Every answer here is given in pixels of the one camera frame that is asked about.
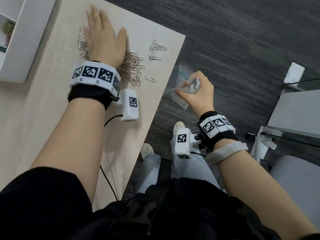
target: gray chair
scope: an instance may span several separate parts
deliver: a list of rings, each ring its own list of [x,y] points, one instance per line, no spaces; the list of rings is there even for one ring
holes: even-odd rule
[[[320,167],[297,157],[283,156],[270,174],[320,230]]]

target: leg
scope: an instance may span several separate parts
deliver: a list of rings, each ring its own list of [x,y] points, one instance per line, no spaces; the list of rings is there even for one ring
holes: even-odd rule
[[[153,149],[149,144],[143,144],[141,155],[143,163],[140,168],[140,175],[136,187],[137,193],[145,193],[150,185],[157,183],[161,162],[161,157],[154,154]]]
[[[172,154],[174,158],[174,167],[177,171],[178,178],[190,178],[190,179],[200,179],[200,180],[206,180],[210,183],[212,183],[214,186],[219,187],[219,184],[212,174],[209,166],[207,165],[206,161],[203,159],[202,156],[197,155],[197,154],[192,154],[191,159],[182,159],[179,158],[177,155],[174,154],[174,145],[176,141],[176,135],[177,133],[174,133],[172,140],[170,141],[171,149],[172,149]],[[200,153],[198,149],[193,148],[192,151]]]

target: left hand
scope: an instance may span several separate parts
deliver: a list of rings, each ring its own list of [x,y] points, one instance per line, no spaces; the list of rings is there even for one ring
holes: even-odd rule
[[[89,47],[90,60],[100,61],[118,68],[126,53],[127,30],[122,27],[116,38],[113,27],[106,12],[91,4],[87,11],[89,28],[84,28],[84,35]]]

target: hand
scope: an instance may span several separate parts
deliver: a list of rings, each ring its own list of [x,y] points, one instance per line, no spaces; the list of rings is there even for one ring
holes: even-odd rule
[[[91,11],[87,11],[89,28],[84,28],[84,35],[89,47],[90,60],[100,61],[111,67],[118,68],[126,52],[127,30],[122,27],[116,38],[106,12],[98,11],[91,4]]]
[[[176,89],[175,93],[185,100],[198,118],[205,112],[214,111],[214,86],[202,72],[197,71],[190,76],[190,79],[198,77],[201,88],[198,92],[186,93]]]

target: white cabinet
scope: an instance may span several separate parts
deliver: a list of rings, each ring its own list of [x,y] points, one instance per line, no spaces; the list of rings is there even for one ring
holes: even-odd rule
[[[56,0],[0,0],[0,46],[6,43],[3,25],[15,23],[9,46],[0,51],[0,81],[23,83]]]

